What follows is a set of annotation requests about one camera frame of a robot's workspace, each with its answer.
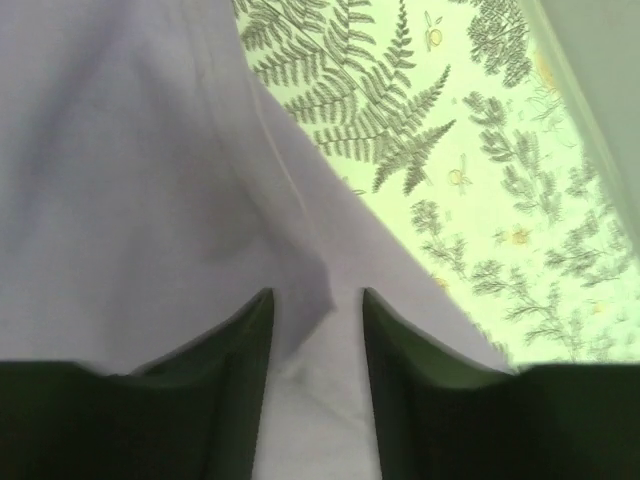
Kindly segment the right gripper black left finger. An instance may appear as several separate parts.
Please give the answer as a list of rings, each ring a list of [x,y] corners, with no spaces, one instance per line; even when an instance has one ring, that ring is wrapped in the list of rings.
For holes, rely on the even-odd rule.
[[[129,375],[1,365],[5,479],[248,479],[274,326],[260,291],[232,318]]]

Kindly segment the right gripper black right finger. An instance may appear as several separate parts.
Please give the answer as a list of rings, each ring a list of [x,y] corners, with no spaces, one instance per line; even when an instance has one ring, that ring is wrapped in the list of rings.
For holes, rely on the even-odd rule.
[[[492,370],[420,334],[372,289],[362,320],[383,478],[638,477],[637,365]]]

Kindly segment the purple t shirt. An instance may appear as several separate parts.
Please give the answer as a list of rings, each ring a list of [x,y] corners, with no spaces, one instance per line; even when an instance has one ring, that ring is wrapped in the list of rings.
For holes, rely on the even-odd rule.
[[[379,477],[364,288],[507,367],[250,71],[229,2],[3,2],[2,358],[127,373],[265,287],[256,479]]]

